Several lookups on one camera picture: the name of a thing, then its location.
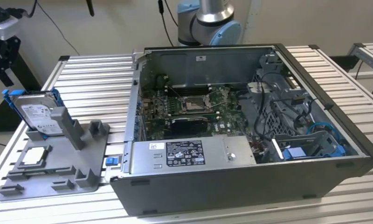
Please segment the hard drive label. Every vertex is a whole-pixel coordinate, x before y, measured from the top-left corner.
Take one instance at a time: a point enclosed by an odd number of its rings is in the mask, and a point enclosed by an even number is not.
[[[62,129],[57,122],[50,119],[50,110],[45,105],[22,105],[25,115],[34,128],[44,134],[61,134]]]
[[[168,142],[166,162],[169,167],[205,165],[201,140]]]

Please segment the gray computer chassis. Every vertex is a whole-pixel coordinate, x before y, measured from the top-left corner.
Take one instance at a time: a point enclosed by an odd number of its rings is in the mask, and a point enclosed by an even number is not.
[[[150,48],[134,68],[110,179],[129,215],[320,198],[373,168],[373,144],[281,44]]]

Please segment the white label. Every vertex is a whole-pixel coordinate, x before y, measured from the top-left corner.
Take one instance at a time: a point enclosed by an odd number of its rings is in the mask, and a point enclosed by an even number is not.
[[[22,105],[26,117],[34,128],[44,134],[61,134],[62,129],[57,122],[50,119],[50,110],[44,105]]]
[[[197,62],[205,61],[205,56],[196,56],[196,61]]]
[[[149,143],[149,149],[165,149],[164,142],[161,142],[161,143]]]

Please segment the hard drive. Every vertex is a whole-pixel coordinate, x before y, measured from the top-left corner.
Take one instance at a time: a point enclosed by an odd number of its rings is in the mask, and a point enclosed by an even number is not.
[[[62,135],[62,130],[50,119],[54,107],[65,106],[56,89],[50,91],[2,91],[4,99],[16,110],[32,131],[41,132],[45,136]]]

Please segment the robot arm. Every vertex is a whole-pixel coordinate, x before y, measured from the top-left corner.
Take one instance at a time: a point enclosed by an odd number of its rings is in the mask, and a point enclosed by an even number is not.
[[[178,42],[186,46],[236,44],[242,28],[228,0],[184,0],[177,6]]]

